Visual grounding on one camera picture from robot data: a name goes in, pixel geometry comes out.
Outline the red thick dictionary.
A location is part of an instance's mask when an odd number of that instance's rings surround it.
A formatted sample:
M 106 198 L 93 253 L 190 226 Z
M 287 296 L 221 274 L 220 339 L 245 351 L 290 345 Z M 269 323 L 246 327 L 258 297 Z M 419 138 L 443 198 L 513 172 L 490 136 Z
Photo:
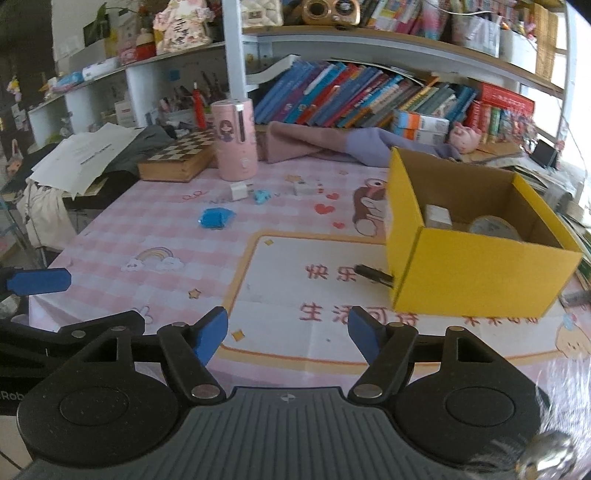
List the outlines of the red thick dictionary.
M 511 110 L 532 117 L 535 102 L 516 92 L 486 82 L 478 82 L 477 89 L 482 102 L 501 109 Z

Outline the row of colourful books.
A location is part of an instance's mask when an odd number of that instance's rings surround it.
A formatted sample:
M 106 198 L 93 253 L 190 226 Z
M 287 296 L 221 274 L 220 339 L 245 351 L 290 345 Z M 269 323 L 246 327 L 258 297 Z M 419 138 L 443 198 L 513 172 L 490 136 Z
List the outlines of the row of colourful books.
M 274 76 L 254 106 L 254 122 L 322 128 L 391 128 L 395 110 L 463 122 L 477 98 L 470 85 L 420 77 L 379 64 L 306 61 Z

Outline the purple pink cloth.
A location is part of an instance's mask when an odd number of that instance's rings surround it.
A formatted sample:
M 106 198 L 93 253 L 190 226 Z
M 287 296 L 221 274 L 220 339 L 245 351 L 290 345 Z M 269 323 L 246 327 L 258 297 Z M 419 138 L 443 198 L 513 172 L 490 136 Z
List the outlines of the purple pink cloth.
M 447 143 L 425 145 L 377 127 L 346 130 L 271 122 L 256 132 L 256 146 L 259 159 L 270 164 L 315 157 L 385 168 L 394 148 L 461 160 L 458 149 Z

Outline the pink pig plush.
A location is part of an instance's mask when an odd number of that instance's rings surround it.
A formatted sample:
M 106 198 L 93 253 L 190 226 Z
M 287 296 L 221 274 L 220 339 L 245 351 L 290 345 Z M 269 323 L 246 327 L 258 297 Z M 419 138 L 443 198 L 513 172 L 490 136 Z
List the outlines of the pink pig plush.
M 482 131 L 479 128 L 473 129 L 456 122 L 450 131 L 448 143 L 456 148 L 460 154 L 474 152 L 480 144 Z

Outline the white wall charger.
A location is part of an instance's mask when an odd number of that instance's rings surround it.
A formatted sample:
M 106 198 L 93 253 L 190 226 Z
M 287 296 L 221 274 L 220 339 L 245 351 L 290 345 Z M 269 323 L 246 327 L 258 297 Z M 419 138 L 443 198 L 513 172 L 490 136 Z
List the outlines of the white wall charger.
M 235 182 L 229 185 L 230 200 L 232 202 L 240 201 L 249 197 L 252 193 L 252 183 L 245 181 Z

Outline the pink doll figurine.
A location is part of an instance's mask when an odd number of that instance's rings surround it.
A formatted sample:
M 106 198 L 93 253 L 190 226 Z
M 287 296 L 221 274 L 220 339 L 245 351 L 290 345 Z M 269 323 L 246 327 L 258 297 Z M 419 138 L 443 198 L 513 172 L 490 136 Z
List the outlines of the pink doll figurine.
M 207 1 L 169 1 L 153 20 L 156 54 L 176 53 L 211 44 L 206 24 L 213 19 Z

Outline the black pen on table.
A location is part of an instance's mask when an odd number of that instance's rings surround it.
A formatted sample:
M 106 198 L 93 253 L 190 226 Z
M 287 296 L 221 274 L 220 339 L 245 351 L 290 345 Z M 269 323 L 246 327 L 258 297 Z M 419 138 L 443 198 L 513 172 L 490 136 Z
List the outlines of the black pen on table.
M 355 271 L 356 275 L 360 275 L 372 282 L 379 283 L 388 288 L 394 287 L 394 277 L 381 270 L 377 270 L 367 265 L 358 264 L 353 267 L 353 271 Z

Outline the blue crumpled wrapper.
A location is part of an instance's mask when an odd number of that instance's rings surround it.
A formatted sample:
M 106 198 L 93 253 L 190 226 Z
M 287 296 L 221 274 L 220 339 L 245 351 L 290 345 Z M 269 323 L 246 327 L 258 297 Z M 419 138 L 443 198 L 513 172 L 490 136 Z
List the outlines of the blue crumpled wrapper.
M 202 228 L 211 230 L 221 230 L 235 219 L 235 212 L 228 208 L 215 207 L 205 209 L 198 219 L 198 223 Z

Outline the orange white boxed book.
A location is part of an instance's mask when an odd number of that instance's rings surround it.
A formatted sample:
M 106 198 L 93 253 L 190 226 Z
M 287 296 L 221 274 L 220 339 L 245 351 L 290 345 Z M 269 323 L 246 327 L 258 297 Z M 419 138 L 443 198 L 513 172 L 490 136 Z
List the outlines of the orange white boxed book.
M 391 131 L 408 140 L 435 146 L 446 141 L 450 121 L 445 118 L 426 116 L 416 112 L 395 110 Z

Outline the blue whistle toy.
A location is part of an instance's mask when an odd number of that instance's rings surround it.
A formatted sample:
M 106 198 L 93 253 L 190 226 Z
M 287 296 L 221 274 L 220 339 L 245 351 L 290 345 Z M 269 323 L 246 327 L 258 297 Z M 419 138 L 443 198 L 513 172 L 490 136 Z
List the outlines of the blue whistle toy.
M 280 193 L 271 192 L 270 190 L 266 189 L 256 189 L 252 192 L 252 198 L 256 205 L 263 205 L 266 202 L 269 202 L 271 199 L 279 198 Z

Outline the black phone stand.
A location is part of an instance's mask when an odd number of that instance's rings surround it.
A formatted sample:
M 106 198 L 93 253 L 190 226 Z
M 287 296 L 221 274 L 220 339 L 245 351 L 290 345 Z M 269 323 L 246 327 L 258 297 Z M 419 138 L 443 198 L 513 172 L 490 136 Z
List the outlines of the black phone stand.
M 539 140 L 530 158 L 543 168 L 555 168 L 558 151 L 544 140 Z

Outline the white paper sheets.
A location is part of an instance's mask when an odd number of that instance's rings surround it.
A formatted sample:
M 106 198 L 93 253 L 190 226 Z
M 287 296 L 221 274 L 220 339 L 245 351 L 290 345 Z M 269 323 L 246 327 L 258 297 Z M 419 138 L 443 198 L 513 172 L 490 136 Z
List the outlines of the white paper sheets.
M 28 179 L 75 198 L 85 193 L 141 132 L 140 128 L 107 123 L 96 132 L 74 134 L 35 165 Z

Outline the yellow cardboard box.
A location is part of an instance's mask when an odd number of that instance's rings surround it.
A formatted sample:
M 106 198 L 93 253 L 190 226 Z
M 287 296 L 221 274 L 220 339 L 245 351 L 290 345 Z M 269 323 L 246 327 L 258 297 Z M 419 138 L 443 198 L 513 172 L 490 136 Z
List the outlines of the yellow cardboard box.
M 391 302 L 399 312 L 541 317 L 583 257 L 543 198 L 509 171 L 395 149 L 386 199 Z M 428 204 L 449 210 L 452 230 L 425 226 Z M 469 233 L 484 215 L 509 222 L 521 241 Z

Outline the yellow tape roll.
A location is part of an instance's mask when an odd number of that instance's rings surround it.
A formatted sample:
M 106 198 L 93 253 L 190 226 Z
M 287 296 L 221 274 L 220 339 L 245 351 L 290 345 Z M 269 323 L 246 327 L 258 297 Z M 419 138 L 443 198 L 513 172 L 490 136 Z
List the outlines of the yellow tape roll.
M 501 217 L 484 215 L 476 218 L 468 227 L 468 232 L 494 238 L 521 241 L 521 237 L 509 222 Z

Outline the white charger block in box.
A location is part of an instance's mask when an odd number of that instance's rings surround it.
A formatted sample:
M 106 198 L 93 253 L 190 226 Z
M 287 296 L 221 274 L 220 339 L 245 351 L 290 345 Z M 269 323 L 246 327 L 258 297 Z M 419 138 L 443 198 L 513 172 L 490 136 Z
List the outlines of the white charger block in box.
M 427 228 L 452 230 L 453 222 L 448 209 L 428 204 L 424 209 L 424 223 Z

